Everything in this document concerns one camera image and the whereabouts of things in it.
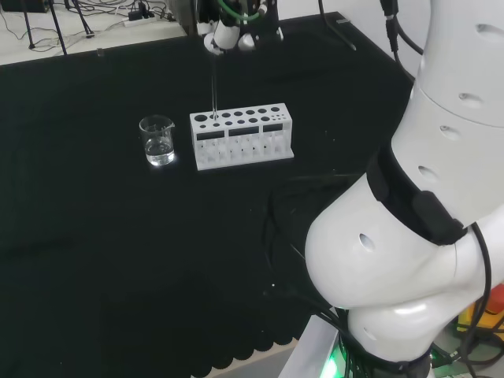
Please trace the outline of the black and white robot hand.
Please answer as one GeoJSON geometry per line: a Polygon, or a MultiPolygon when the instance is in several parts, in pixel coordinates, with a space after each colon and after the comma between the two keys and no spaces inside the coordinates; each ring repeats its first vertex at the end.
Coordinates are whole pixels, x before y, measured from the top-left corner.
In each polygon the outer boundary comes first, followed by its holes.
{"type": "Polygon", "coordinates": [[[214,55],[258,50],[284,40],[277,1],[197,1],[195,21],[214,55]]]}

